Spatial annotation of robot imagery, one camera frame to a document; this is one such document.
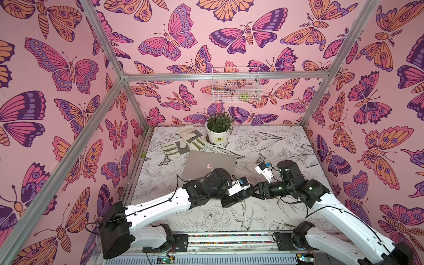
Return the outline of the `silver laptop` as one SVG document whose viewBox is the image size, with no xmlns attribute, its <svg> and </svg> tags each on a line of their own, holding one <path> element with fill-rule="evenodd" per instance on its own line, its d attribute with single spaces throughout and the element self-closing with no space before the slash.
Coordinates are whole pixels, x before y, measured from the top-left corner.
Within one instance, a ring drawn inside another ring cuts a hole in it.
<svg viewBox="0 0 424 265">
<path fill-rule="evenodd" d="M 236 167 L 236 156 L 221 153 L 190 151 L 185 163 L 182 179 L 185 181 L 204 177 L 216 168 L 223 168 L 233 175 Z"/>
</svg>

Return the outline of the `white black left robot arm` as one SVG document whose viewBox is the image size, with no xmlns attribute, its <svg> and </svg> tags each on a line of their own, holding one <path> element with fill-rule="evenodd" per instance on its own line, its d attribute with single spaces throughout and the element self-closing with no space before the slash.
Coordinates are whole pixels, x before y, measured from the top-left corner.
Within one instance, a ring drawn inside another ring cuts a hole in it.
<svg viewBox="0 0 424 265">
<path fill-rule="evenodd" d="M 174 244 L 171 229 L 152 223 L 210 200 L 219 200 L 222 207 L 228 208 L 249 198 L 253 191 L 247 178 L 233 180 L 226 170 L 216 168 L 204 177 L 184 181 L 182 187 L 158 199 L 128 206 L 114 203 L 97 223 L 95 234 L 100 237 L 102 256 L 116 258 L 136 245 L 167 251 Z"/>
</svg>

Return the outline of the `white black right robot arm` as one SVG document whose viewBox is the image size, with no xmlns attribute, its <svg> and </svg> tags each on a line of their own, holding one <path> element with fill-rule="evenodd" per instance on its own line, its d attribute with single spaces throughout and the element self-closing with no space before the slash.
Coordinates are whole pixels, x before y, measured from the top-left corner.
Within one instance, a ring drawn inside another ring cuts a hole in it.
<svg viewBox="0 0 424 265">
<path fill-rule="evenodd" d="M 307 217 L 319 213 L 349 238 L 349 242 L 345 242 L 305 220 L 289 236 L 273 234 L 280 248 L 317 249 L 346 265 L 413 263 L 414 252 L 408 244 L 396 243 L 378 233 L 345 207 L 326 186 L 316 180 L 306 180 L 295 162 L 279 162 L 274 170 L 269 163 L 261 162 L 255 170 L 266 181 L 255 185 L 254 197 L 262 200 L 292 197 L 294 203 L 305 204 L 311 211 Z"/>
</svg>

